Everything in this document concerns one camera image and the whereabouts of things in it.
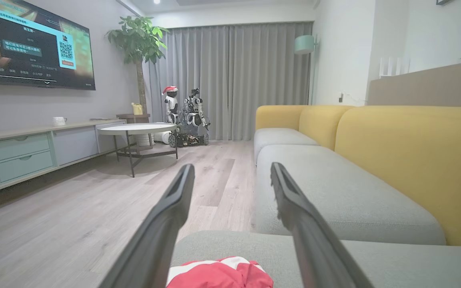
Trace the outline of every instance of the round coffee table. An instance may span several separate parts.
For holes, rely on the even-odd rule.
[[[150,135],[152,133],[160,133],[160,132],[165,132],[165,131],[172,131],[172,133],[174,133],[174,139],[177,139],[177,125],[170,124],[170,123],[139,123],[139,124],[117,125],[117,126],[101,128],[99,129],[99,134],[113,135],[113,142],[115,143],[115,152],[117,153],[117,161],[120,161],[119,156],[129,157],[131,173],[133,174],[133,178],[134,178],[135,177],[135,173],[134,173],[135,166],[138,165],[139,162],[141,162],[145,158],[175,154],[176,159],[178,159],[177,145],[175,146],[175,151],[172,150],[172,151],[163,151],[159,153],[147,153],[146,155],[141,155],[139,153],[133,154],[131,153],[131,146],[135,146],[136,143],[131,144],[131,142],[129,142],[129,135],[148,134],[148,140],[150,142],[150,146],[152,146],[152,137]],[[126,148],[122,148],[124,150],[123,153],[119,152],[120,149],[117,147],[117,135],[126,135],[128,146]],[[133,158],[137,158],[138,160],[133,163]]]

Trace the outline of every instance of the gray wall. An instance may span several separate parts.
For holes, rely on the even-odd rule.
[[[135,66],[104,38],[131,15],[115,0],[27,0],[90,29],[96,91],[0,85],[0,131],[50,126],[51,118],[69,122],[131,113],[138,101]]]

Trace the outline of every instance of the tree trunk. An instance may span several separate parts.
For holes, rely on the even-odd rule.
[[[138,77],[138,94],[140,96],[140,104],[143,106],[143,113],[147,113],[147,101],[146,101],[146,86],[145,80],[143,79],[143,63],[136,62],[136,74]]]

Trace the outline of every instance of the cabinet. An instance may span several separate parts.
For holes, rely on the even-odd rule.
[[[0,189],[113,151],[113,137],[97,135],[97,127],[125,123],[88,121],[0,132]],[[119,148],[127,145],[125,136],[117,142]]]
[[[93,126],[53,132],[54,151],[59,166],[98,153]]]
[[[126,124],[125,121],[122,122],[115,122],[110,124],[100,124],[95,126],[95,133],[97,133],[97,144],[99,145],[99,153],[105,153],[112,150],[115,150],[115,143],[113,141],[112,135],[101,135],[99,134],[99,129],[107,128],[116,125],[123,125]],[[127,146],[128,143],[126,141],[126,135],[118,135],[117,136],[117,146],[119,148]]]

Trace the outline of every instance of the wall-mounted tv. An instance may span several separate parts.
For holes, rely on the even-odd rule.
[[[0,84],[95,90],[88,28],[0,0]]]

